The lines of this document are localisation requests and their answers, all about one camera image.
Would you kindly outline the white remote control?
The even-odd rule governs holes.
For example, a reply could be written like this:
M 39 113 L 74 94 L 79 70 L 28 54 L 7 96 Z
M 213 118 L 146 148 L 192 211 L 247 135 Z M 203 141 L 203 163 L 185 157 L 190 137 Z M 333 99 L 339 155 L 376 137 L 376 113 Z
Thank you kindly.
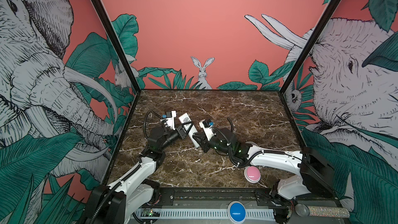
M 195 148 L 199 148 L 200 147 L 199 143 L 193 138 L 193 134 L 197 133 L 197 129 L 196 129 L 194 123 L 192 122 L 191 118 L 189 117 L 188 113 L 184 113 L 183 115 L 178 117 L 178 119 L 181 124 L 190 122 L 189 124 L 184 125 L 184 129 L 188 133 L 188 136 L 189 136 L 190 140 L 192 141 L 193 145 L 195 146 Z

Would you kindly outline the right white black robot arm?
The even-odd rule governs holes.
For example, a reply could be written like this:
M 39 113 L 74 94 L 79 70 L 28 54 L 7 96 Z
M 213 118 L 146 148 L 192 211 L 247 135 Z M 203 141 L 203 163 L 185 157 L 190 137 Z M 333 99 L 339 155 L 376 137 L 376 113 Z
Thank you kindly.
M 242 143 L 229 129 L 204 128 L 193 134 L 193 139 L 204 152 L 210 149 L 228 156 L 237 168 L 268 167 L 293 174 L 279 180 L 270 196 L 292 200 L 295 197 L 314 194 L 322 198 L 334 198 L 334 168 L 331 163 L 313 148 L 301 151 L 266 149 L 250 142 Z

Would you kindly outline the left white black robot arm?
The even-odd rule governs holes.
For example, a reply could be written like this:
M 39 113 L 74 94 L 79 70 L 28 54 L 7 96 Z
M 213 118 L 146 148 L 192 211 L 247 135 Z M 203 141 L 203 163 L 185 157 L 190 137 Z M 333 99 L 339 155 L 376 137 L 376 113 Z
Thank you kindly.
M 127 224 L 140 206 L 153 199 L 159 184 L 150 182 L 147 177 L 163 163 L 164 149 L 177 140 L 184 140 L 194 127 L 192 121 L 174 129 L 166 124 L 165 120 L 161 121 L 147 134 L 144 123 L 143 133 L 148 143 L 137 164 L 111 184 L 99 185 L 93 190 L 79 224 Z

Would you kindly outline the white round alarm clock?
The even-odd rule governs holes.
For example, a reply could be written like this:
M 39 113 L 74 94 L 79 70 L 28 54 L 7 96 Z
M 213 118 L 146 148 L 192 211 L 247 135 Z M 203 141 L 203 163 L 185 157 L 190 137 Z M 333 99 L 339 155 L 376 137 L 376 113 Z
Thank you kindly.
M 254 142 L 246 142 L 245 144 L 247 147 L 254 147 L 254 148 L 258 147 L 257 144 Z

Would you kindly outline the pink round push button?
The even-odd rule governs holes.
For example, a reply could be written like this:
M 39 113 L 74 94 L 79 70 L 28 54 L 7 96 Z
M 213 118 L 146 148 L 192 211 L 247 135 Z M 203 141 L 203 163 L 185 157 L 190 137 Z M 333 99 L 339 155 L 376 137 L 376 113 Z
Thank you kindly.
M 245 179 L 252 184 L 258 183 L 261 179 L 260 170 L 255 166 L 246 167 L 244 170 L 244 176 Z

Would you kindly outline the blue round push button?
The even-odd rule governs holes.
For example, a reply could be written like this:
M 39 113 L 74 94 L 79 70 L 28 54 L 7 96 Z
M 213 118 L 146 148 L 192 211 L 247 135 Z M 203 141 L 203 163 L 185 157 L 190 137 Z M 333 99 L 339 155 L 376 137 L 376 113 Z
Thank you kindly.
M 229 204 L 227 214 L 230 221 L 234 224 L 242 224 L 246 219 L 246 209 L 238 201 L 233 201 Z

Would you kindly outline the small green circuit board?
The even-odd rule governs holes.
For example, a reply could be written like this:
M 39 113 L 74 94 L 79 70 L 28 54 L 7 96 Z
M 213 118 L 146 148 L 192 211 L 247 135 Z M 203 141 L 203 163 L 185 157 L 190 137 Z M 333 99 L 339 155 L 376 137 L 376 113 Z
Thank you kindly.
M 146 208 L 146 209 L 143 209 L 143 211 L 142 211 L 142 217 L 145 217 L 145 218 L 158 218 L 158 217 L 160 217 L 160 214 L 161 214 L 161 212 L 159 209 Z

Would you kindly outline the glittery silver microphone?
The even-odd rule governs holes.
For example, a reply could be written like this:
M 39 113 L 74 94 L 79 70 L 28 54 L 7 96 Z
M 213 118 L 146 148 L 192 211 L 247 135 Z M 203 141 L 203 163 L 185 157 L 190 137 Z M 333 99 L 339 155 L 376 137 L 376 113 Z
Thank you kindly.
M 349 218 L 350 212 L 342 207 L 328 207 L 328 206 L 308 206 L 304 204 L 297 204 L 294 207 L 296 213 L 301 217 L 329 217 L 329 218 Z

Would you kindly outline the black front mounting rail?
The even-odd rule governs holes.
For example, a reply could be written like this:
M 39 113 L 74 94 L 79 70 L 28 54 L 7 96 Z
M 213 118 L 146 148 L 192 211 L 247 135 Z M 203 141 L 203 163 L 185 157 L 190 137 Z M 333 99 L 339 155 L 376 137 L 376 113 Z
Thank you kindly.
M 272 206 L 277 203 L 283 206 L 291 203 L 313 203 L 315 205 L 331 205 L 341 207 L 335 198 L 321 198 L 314 194 L 306 194 L 287 200 L 271 188 L 195 188 L 195 187 L 160 187 L 159 200 L 154 204 L 145 203 L 143 207 L 173 206 L 177 202 L 254 202 L 257 206 Z

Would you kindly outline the left black frame post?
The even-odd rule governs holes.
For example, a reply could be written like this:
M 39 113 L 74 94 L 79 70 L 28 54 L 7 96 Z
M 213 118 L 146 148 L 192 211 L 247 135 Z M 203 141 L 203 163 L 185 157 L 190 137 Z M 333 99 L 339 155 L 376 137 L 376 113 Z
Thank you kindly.
M 108 17 L 106 9 L 105 9 L 104 5 L 102 4 L 102 1 L 101 0 L 90 0 L 90 1 L 100 19 L 100 21 L 101 21 L 105 31 L 106 31 L 106 34 L 108 35 L 108 37 L 111 41 L 111 44 L 113 45 L 113 47 L 115 49 L 115 52 L 116 52 L 120 62 L 122 63 L 122 65 L 125 69 L 125 72 L 127 73 L 127 76 L 129 77 L 129 81 L 132 85 L 132 88 L 134 89 L 134 91 L 136 93 L 140 94 L 141 89 L 140 89 L 138 82 L 131 70 L 131 66 L 126 59 L 124 50 L 120 43 L 120 40 L 115 32 L 112 22 L 110 21 L 110 19 Z

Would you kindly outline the black frame post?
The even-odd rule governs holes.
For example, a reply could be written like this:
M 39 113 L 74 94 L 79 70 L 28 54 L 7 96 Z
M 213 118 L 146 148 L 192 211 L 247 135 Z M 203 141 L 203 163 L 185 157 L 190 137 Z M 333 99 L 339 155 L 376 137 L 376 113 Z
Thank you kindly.
M 325 8 L 324 12 L 322 13 L 319 21 L 317 22 L 309 40 L 307 41 L 306 45 L 304 46 L 303 50 L 301 51 L 297 61 L 295 62 L 291 72 L 289 73 L 286 81 L 284 82 L 283 86 L 281 87 L 279 94 L 284 94 L 288 86 L 293 81 L 295 75 L 305 62 L 306 58 L 308 57 L 311 49 L 314 47 L 316 41 L 318 40 L 319 36 L 322 34 L 325 26 L 327 25 L 328 21 L 334 14 L 335 10 L 337 9 L 341 0 L 330 0 L 328 2 L 327 7 Z
M 132 85 L 132 88 L 134 89 L 134 91 L 136 93 L 140 94 L 141 89 L 140 89 L 138 82 L 131 70 L 131 66 L 126 59 L 124 50 L 120 43 L 120 40 L 115 32 L 112 22 L 110 21 L 110 19 L 108 17 L 106 9 L 105 9 L 104 5 L 102 4 L 102 1 L 101 0 L 90 0 L 90 1 L 100 19 L 100 21 L 101 21 L 105 31 L 106 31 L 106 34 L 108 35 L 108 37 L 111 41 L 111 44 L 113 45 L 113 47 L 115 49 L 115 52 L 116 52 L 120 62 L 122 63 L 122 65 L 125 69 L 125 72 L 127 73 L 127 76 L 129 77 L 129 81 Z

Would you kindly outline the right black frame post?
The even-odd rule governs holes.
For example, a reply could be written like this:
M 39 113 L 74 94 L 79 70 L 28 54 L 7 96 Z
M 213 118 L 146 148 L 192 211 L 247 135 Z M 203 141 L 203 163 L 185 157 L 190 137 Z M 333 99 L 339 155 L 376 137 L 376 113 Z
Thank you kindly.
M 281 87 L 279 94 L 284 94 L 288 86 L 293 81 L 295 75 L 305 62 L 306 58 L 308 57 L 311 49 L 314 47 L 316 41 L 318 40 L 319 36 L 322 34 L 325 26 L 327 25 L 328 21 L 334 14 L 335 10 L 337 9 L 341 0 L 330 0 L 328 2 L 327 7 L 325 8 L 324 12 L 322 13 L 319 21 L 317 22 L 309 40 L 307 41 L 306 45 L 304 46 L 303 50 L 301 51 L 297 61 L 295 62 L 291 72 L 289 73 L 286 81 L 284 82 L 283 86 Z

